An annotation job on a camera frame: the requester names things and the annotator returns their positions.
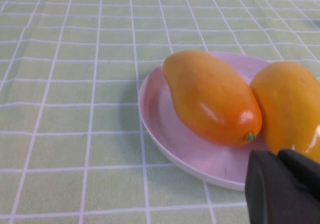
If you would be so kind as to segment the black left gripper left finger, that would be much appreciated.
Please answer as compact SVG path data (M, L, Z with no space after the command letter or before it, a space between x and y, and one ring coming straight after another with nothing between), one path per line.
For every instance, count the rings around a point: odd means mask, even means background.
M252 224L320 222L320 201L270 151L250 152L244 192Z

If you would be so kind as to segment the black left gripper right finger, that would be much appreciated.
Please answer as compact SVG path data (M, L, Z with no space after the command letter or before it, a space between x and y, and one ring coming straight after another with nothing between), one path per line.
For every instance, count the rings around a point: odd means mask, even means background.
M293 176L320 200L320 164L292 149L281 149L277 156Z

